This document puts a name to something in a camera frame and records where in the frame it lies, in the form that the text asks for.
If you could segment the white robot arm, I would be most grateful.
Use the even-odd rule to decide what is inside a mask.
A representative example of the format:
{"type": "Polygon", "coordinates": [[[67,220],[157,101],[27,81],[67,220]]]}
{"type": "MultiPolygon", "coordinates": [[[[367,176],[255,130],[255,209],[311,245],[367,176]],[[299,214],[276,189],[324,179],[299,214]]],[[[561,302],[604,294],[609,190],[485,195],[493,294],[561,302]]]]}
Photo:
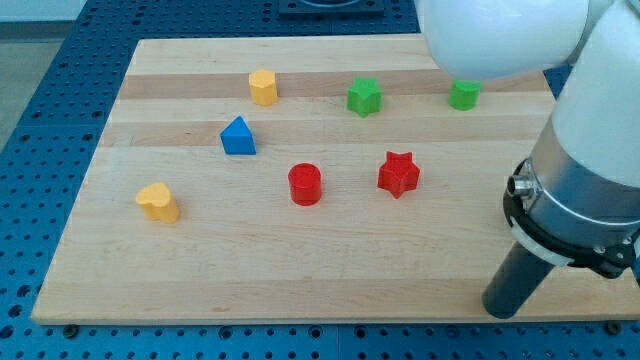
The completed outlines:
{"type": "Polygon", "coordinates": [[[572,66],[504,213],[544,263],[615,278],[639,252],[639,5],[635,1],[420,1],[420,30],[454,78],[572,66]]]}

